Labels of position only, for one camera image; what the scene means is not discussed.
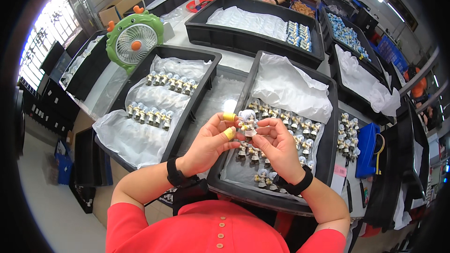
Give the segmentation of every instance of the black wrist strap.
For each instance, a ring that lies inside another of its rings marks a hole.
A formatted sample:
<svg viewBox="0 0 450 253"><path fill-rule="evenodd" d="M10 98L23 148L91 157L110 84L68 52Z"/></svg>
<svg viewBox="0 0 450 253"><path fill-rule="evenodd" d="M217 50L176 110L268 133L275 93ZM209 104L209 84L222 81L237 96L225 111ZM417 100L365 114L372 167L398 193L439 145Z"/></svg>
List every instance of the black wrist strap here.
<svg viewBox="0 0 450 253"><path fill-rule="evenodd" d="M308 166L303 166L303 170L306 172L305 177L296 185L288 184L288 182L279 175L275 176L273 183L280 188L285 189L288 193L298 196L302 191L309 187L313 179L311 169L309 169Z"/></svg>

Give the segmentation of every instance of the window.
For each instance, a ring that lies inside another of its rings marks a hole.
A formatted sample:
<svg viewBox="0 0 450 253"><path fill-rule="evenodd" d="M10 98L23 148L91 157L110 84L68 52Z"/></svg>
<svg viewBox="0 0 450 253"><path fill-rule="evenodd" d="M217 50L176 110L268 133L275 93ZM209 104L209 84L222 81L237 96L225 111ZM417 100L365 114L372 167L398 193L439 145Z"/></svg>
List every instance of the window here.
<svg viewBox="0 0 450 253"><path fill-rule="evenodd" d="M37 90L44 71L39 70L53 42L61 45L79 26L67 0L50 0L32 26L20 59L19 78Z"/></svg>

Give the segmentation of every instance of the cardboard box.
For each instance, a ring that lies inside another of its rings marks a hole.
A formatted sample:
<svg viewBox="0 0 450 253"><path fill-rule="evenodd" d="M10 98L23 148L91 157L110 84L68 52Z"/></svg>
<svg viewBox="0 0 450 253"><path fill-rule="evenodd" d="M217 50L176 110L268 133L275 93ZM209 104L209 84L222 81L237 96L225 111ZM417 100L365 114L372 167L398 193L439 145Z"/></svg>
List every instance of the cardboard box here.
<svg viewBox="0 0 450 253"><path fill-rule="evenodd" d="M110 21L113 21L116 24L123 19L123 13L137 5L140 1L141 0L114 0L100 11L98 16L104 26L108 26Z"/></svg>

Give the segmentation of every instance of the paper tag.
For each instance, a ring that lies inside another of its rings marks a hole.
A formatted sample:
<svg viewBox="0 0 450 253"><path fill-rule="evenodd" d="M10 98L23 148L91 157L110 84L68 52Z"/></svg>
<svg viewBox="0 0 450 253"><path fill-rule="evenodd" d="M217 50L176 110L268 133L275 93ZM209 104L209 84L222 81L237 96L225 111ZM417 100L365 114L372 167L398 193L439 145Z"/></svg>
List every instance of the paper tag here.
<svg viewBox="0 0 450 253"><path fill-rule="evenodd" d="M347 176L347 169L339 166L337 164L334 165L334 173L336 175L342 176L342 177L346 177Z"/></svg>

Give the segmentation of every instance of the woman's left hand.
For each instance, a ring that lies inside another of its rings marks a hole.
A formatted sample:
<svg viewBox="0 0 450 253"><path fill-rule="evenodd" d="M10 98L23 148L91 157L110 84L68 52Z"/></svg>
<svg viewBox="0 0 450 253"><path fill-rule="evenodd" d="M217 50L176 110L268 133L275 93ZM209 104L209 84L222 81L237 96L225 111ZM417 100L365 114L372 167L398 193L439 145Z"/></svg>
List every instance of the woman's left hand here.
<svg viewBox="0 0 450 253"><path fill-rule="evenodd" d="M225 113L225 119L224 113L213 115L200 129L186 155L177 159L177 167L185 177L205 172L214 165L222 152L240 146L239 142L229 140L245 140L243 134L236 133L238 117L232 113Z"/></svg>

